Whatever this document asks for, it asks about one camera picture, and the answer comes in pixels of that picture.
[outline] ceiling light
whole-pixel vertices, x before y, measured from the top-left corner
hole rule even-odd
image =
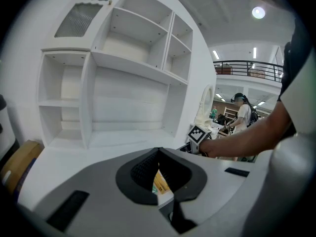
[[[261,7],[254,7],[253,10],[252,10],[252,15],[255,18],[261,19],[261,18],[263,18],[266,15],[266,12]]]
[[[219,56],[215,50],[213,50],[213,54],[215,55],[216,59],[219,60]]]

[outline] cardboard box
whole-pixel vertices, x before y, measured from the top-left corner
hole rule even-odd
[[[28,140],[7,161],[0,172],[2,184],[17,201],[22,184],[44,146]]]

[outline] black metal railing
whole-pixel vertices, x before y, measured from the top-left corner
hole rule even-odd
[[[281,82],[283,66],[259,61],[214,61],[216,74],[263,78]]]

